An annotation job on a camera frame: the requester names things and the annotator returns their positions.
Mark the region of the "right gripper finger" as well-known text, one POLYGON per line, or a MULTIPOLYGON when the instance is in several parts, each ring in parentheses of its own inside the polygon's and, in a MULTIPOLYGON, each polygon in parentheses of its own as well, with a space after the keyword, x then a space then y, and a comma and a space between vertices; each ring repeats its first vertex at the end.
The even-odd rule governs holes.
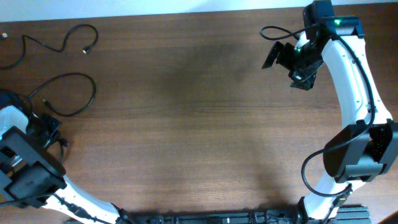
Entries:
POLYGON ((262 65, 262 69, 270 68, 275 62, 276 58, 279 56, 279 54, 283 51, 283 49, 284 45, 277 41, 270 49, 270 52, 268 53, 268 56, 264 64, 262 65))
POLYGON ((297 81, 297 82, 292 82, 290 86, 292 88, 297 88, 305 91, 309 91, 313 88, 315 84, 315 79, 316 75, 310 75, 307 78, 304 78, 303 80, 297 81))

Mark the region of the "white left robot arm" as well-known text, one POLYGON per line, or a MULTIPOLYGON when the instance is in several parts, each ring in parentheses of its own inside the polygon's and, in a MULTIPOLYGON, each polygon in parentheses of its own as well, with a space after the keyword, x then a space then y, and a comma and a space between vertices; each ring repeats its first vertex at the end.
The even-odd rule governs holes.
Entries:
POLYGON ((60 159, 48 152, 68 141, 58 131, 60 121, 33 112, 30 99, 1 90, 1 195, 3 205, 46 208, 80 223, 134 223, 124 209, 104 202, 75 185, 60 159))

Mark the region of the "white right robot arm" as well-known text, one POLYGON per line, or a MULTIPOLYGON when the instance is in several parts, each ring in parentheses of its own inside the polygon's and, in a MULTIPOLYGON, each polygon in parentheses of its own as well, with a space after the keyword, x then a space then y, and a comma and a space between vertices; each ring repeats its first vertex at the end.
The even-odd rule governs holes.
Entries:
POLYGON ((326 65, 341 109, 341 131, 318 154, 324 174, 295 207, 268 210, 267 223, 369 223, 368 209, 346 206, 348 197, 385 174, 397 157, 397 123, 381 100, 355 16, 310 16, 305 27, 274 38, 264 68, 289 71, 292 87, 309 90, 326 65))

